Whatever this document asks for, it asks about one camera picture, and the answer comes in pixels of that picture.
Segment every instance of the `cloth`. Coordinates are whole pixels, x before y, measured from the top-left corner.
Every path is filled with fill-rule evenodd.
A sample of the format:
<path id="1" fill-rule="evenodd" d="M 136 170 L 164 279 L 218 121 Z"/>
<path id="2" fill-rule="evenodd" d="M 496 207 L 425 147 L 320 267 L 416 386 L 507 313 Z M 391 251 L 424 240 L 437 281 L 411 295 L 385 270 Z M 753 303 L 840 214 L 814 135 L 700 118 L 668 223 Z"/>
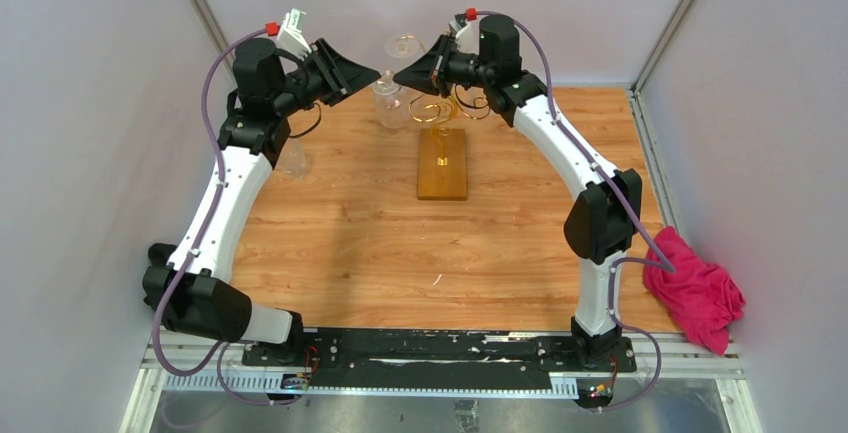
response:
<path id="1" fill-rule="evenodd" d="M 699 258 L 673 227 L 662 230 L 654 241 L 677 273 L 646 265 L 645 287 L 668 308 L 690 342 L 723 355 L 730 342 L 727 325 L 742 318 L 745 306 L 739 288 L 724 268 Z M 647 258 L 660 261 L 650 249 Z"/>

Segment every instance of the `gray floor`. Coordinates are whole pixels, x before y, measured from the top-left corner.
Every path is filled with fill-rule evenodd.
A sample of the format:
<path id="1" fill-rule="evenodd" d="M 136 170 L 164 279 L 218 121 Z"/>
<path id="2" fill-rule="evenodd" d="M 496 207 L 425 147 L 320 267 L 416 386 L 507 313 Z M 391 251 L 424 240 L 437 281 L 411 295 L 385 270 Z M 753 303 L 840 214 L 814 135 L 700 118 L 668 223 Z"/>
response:
<path id="1" fill-rule="evenodd" d="M 626 399 L 641 385 L 619 379 L 616 397 Z M 195 428 L 186 425 L 223 408 Z M 621 411 L 589 414 L 568 400 L 459 400 L 367 396 L 314 396 L 289 407 L 247 406 L 223 393 L 166 393 L 151 432 L 729 432 L 715 382 L 663 380 L 650 395 Z"/>

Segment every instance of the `wooden table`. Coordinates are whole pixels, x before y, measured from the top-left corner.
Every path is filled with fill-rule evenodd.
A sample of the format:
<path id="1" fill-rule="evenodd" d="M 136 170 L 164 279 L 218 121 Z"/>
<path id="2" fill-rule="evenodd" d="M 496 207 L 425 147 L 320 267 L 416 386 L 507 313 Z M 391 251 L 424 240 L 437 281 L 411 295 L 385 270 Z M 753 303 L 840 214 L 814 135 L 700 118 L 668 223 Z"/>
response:
<path id="1" fill-rule="evenodd" d="M 556 99 L 601 154 L 642 175 L 642 220 L 656 234 L 662 219 L 624 90 L 558 89 Z M 299 113 L 292 130 L 314 118 Z M 468 137 L 468 201 L 419 201 L 419 124 L 381 126 L 370 89 L 325 108 L 301 140 L 308 176 L 278 169 L 260 192 L 233 285 L 307 326 L 569 329 L 578 270 L 562 232 L 565 184 L 499 116 L 450 125 Z M 645 251 L 634 239 L 630 253 Z M 678 330 L 641 267 L 624 268 L 620 308 L 625 322 Z"/>

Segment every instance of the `wooden base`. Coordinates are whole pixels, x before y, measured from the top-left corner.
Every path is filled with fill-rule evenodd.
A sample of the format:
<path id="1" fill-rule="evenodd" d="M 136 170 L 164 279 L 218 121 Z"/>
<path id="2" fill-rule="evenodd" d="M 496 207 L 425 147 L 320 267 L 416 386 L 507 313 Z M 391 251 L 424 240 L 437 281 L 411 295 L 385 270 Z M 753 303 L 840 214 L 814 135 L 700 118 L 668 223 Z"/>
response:
<path id="1" fill-rule="evenodd" d="M 421 130 L 418 141 L 418 199 L 454 200 L 468 199 L 468 169 L 465 130 L 448 129 L 439 137 L 442 148 L 433 138 L 430 129 Z"/>

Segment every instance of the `floor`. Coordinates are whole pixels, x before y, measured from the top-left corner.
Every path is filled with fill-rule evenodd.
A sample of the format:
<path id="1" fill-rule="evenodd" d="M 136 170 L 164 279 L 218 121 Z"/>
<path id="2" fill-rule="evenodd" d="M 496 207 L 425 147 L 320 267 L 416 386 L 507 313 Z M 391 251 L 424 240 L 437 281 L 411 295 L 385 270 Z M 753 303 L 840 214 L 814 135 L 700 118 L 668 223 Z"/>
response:
<path id="1" fill-rule="evenodd" d="M 557 89 L 560 108 L 595 148 L 644 180 L 642 220 L 662 218 L 623 89 Z M 313 112 L 292 118 L 308 127 Z M 529 140 L 497 115 L 466 129 L 464 202 L 416 199 L 418 130 L 377 121 L 370 90 L 324 111 L 301 140 L 304 179 L 274 171 L 254 204 L 233 285 L 307 326 L 567 330 L 577 307 L 577 258 L 562 233 L 571 197 Z M 634 239 L 630 253 L 644 256 Z M 678 331 L 627 266 L 627 323 Z"/>
<path id="2" fill-rule="evenodd" d="M 615 387 L 616 396 L 631 398 L 642 388 L 635 379 L 620 379 Z M 186 428 L 187 425 L 196 425 L 196 429 Z M 664 379 L 641 401 L 622 411 L 605 411 L 600 416 L 581 410 L 568 400 L 312 396 L 301 398 L 289 407 L 256 408 L 228 400 L 223 393 L 164 393 L 150 431 L 186 430 L 730 432 L 715 381 L 706 379 Z"/>

